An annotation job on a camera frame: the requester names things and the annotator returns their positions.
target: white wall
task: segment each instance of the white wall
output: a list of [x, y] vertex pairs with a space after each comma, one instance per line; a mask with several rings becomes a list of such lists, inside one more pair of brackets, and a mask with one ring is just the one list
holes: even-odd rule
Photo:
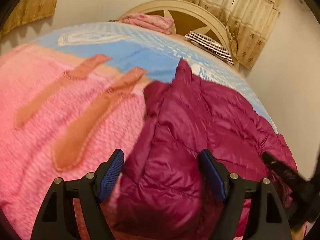
[[55, 29], [88, 22], [116, 20], [131, 8], [153, 0], [58, 0], [55, 15], [9, 33], [0, 41], [0, 54]]
[[270, 39], [244, 73], [310, 177], [320, 144], [320, 25], [299, 0], [285, 0]]

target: textured blue pad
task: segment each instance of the textured blue pad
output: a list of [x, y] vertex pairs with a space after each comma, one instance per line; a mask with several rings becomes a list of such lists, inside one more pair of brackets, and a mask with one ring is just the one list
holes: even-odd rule
[[123, 151], [119, 151], [100, 183], [100, 193], [98, 196], [98, 200], [100, 201], [100, 203], [102, 203], [103, 200], [110, 196], [112, 189], [116, 184], [116, 180], [118, 179], [119, 174], [122, 170], [123, 162]]
[[223, 181], [205, 151], [200, 152], [199, 160], [214, 197], [224, 202], [227, 196]]

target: black and white striped pillow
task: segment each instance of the black and white striped pillow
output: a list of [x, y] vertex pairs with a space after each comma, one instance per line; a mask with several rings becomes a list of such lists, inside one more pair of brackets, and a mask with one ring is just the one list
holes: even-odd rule
[[200, 46], [204, 47], [205, 49], [219, 56], [221, 59], [233, 65], [230, 52], [225, 47], [223, 47], [220, 43], [216, 42], [212, 38], [204, 34], [195, 33], [195, 32], [189, 32], [188, 34], [185, 35], [185, 37], [199, 44]]

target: floral curtain pattern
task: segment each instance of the floral curtain pattern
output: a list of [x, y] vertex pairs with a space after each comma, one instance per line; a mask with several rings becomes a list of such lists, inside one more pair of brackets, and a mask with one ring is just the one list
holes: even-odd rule
[[20, 0], [0, 30], [0, 39], [14, 28], [54, 15], [57, 0]]
[[207, 9], [226, 26], [233, 55], [248, 69], [258, 59], [283, 4], [283, 0], [187, 1]]

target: metal pin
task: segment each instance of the metal pin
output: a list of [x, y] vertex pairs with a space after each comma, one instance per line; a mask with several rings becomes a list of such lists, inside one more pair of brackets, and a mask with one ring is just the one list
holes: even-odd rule
[[93, 172], [89, 172], [86, 174], [85, 176], [87, 179], [92, 179], [94, 177], [94, 173]]
[[55, 178], [54, 179], [55, 184], [60, 184], [62, 182], [61, 178]]
[[266, 185], [269, 185], [270, 184], [270, 180], [268, 178], [264, 178], [262, 179], [262, 182]]
[[232, 179], [238, 179], [238, 178], [239, 178], [239, 175], [233, 172], [233, 173], [230, 173], [230, 178], [232, 178]]

